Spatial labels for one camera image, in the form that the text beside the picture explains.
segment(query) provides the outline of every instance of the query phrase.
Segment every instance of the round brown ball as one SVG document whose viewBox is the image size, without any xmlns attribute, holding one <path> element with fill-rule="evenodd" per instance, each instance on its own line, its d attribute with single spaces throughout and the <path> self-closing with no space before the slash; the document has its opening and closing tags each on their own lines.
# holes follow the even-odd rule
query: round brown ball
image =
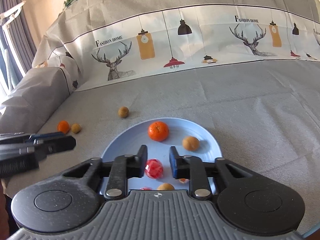
<svg viewBox="0 0 320 240">
<path fill-rule="evenodd" d="M 129 115 L 129 109 L 125 106 L 121 106 L 118 110 L 118 115 L 121 118 L 126 118 Z"/>
<path fill-rule="evenodd" d="M 196 151 L 200 146 L 200 142 L 196 137 L 187 136 L 182 140 L 182 146 L 188 151 Z"/>
<path fill-rule="evenodd" d="M 157 190 L 174 190 L 174 186 L 169 183 L 164 183 L 157 187 Z"/>
<path fill-rule="evenodd" d="M 74 123 L 73 125 L 71 125 L 71 131 L 73 133 L 78 133 L 81 131 L 81 126 L 78 123 Z"/>
</svg>

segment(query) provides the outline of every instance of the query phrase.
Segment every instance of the crosshair logo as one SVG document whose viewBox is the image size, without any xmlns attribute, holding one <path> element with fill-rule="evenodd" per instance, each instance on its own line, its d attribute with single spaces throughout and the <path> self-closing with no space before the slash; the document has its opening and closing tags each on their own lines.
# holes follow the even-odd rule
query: crosshair logo
<svg viewBox="0 0 320 240">
<path fill-rule="evenodd" d="M 160 197 L 162 197 L 163 195 L 162 195 L 161 193 L 157 192 L 156 194 L 154 194 L 154 196 L 155 196 L 156 198 L 160 198 Z"/>
</svg>

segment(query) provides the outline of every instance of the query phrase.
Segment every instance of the deer antlers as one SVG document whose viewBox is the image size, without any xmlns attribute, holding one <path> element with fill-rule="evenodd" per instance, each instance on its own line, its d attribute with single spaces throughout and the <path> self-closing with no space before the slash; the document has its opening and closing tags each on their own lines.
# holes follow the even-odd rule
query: deer antlers
<svg viewBox="0 0 320 240">
<path fill-rule="evenodd" d="M 121 58 L 123 58 L 125 55 L 127 55 L 127 54 L 129 53 L 129 51 L 130 51 L 130 49 L 131 49 L 132 41 L 130 42 L 129 48 L 128 48 L 128 46 L 127 46 L 125 43 L 123 43 L 123 42 L 121 42 L 121 43 L 124 45 L 124 51 L 123 51 L 123 53 L 122 53 L 122 51 L 119 50 L 119 54 L 120 54 L 120 55 L 116 58 L 116 60 L 115 60 L 114 62 L 111 62 L 110 59 L 106 58 L 106 54 L 105 54 L 105 53 L 103 54 L 103 58 L 101 58 L 101 57 L 99 56 L 99 51 L 100 51 L 100 49 L 98 49 L 98 52 L 97 52 L 96 57 L 95 57 L 94 55 L 92 55 L 92 54 L 91 54 L 91 56 L 92 56 L 96 61 L 102 62 L 102 63 L 106 63 L 107 65 L 110 65 L 110 64 L 119 65 L 119 64 L 121 63 L 121 61 L 122 61 Z"/>
<path fill-rule="evenodd" d="M 231 30 L 231 28 L 229 27 L 230 31 L 232 32 L 232 34 L 234 36 L 236 36 L 238 39 L 244 41 L 244 44 L 250 44 L 248 39 L 246 37 L 243 36 L 243 31 L 241 32 L 241 36 L 239 35 L 239 33 L 237 32 L 237 27 L 239 26 L 239 23 L 237 24 L 237 26 L 235 27 L 234 32 Z M 253 42 L 251 43 L 252 45 L 254 45 L 255 47 L 258 46 L 259 42 L 258 40 L 262 39 L 264 36 L 266 36 L 267 33 L 267 29 L 265 28 L 264 32 L 262 30 L 262 28 L 258 25 L 258 27 L 261 30 L 261 34 L 258 35 L 258 32 L 256 31 L 256 37 L 253 39 Z"/>
</svg>

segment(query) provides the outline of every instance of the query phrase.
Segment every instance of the plate rim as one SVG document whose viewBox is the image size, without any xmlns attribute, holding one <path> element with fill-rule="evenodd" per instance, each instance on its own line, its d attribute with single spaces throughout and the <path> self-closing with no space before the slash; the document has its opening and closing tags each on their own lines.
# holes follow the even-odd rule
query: plate rim
<svg viewBox="0 0 320 240">
<path fill-rule="evenodd" d="M 127 132 L 129 129 L 131 129 L 131 128 L 135 127 L 135 126 L 138 126 L 138 125 L 140 125 L 140 124 L 142 124 L 142 123 L 145 123 L 145 122 L 149 122 L 149 121 L 153 121 L 153 120 L 160 120 L 160 119 L 177 119 L 177 120 L 187 121 L 187 122 L 193 123 L 193 124 L 195 124 L 195 125 L 197 125 L 197 126 L 200 126 L 203 130 L 205 130 L 205 131 L 212 137 L 212 139 L 213 139 L 213 140 L 215 141 L 215 143 L 218 145 L 218 149 L 219 149 L 219 152 L 220 152 L 220 156 L 219 156 L 219 157 L 222 157 L 222 152 L 221 152 L 221 148 L 220 148 L 219 143 L 218 143 L 217 140 L 214 138 L 214 136 L 213 136 L 206 128 L 204 128 L 202 125 L 199 125 L 199 124 L 196 123 L 196 122 L 193 122 L 193 121 L 190 121 L 190 120 L 187 120 L 187 119 L 183 119 L 183 118 L 179 118 L 179 117 L 160 117 L 160 118 L 154 118 L 154 119 L 149 119 L 149 120 L 145 120 L 145 121 L 139 122 L 139 123 L 137 123 L 137 124 L 134 124 L 134 125 L 128 127 L 127 129 L 125 129 L 122 133 L 120 133 L 118 136 L 116 136 L 116 137 L 108 144 L 108 146 L 106 147 L 106 149 L 105 149 L 104 152 L 102 153 L 101 158 L 104 157 L 104 155 L 105 155 L 106 151 L 109 149 L 110 145 L 111 145 L 115 140 L 117 140 L 122 134 L 124 134 L 125 132 Z"/>
</svg>

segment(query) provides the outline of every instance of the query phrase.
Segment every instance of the tangerine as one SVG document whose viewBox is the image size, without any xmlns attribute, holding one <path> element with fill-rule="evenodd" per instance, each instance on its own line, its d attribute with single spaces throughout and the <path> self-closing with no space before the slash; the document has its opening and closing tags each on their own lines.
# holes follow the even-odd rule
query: tangerine
<svg viewBox="0 0 320 240">
<path fill-rule="evenodd" d="M 148 128 L 149 137 L 157 142 L 165 140 L 169 135 L 169 127 L 164 122 L 154 122 Z"/>
<path fill-rule="evenodd" d="M 70 125 L 67 121 L 62 120 L 58 123 L 57 130 L 63 132 L 64 134 L 67 134 L 70 130 Z"/>
</svg>

